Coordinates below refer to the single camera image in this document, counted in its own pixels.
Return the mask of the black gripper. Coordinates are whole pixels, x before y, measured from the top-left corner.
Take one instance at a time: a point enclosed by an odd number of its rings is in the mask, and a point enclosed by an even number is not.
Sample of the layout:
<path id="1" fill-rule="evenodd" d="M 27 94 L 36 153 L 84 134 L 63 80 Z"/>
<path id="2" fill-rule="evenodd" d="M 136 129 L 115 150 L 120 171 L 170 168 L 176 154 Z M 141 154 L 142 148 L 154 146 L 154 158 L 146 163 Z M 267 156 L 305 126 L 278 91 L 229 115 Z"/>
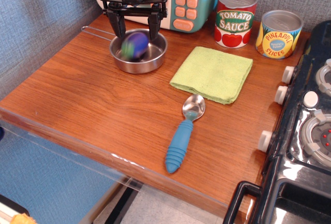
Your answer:
<path id="1" fill-rule="evenodd" d="M 155 40 L 160 30 L 161 20 L 168 16 L 168 0 L 101 0 L 104 9 L 113 8 L 125 12 L 127 16 L 148 17 L 150 40 Z M 117 37 L 126 33 L 125 18 L 116 11 L 107 11 L 109 22 Z"/>

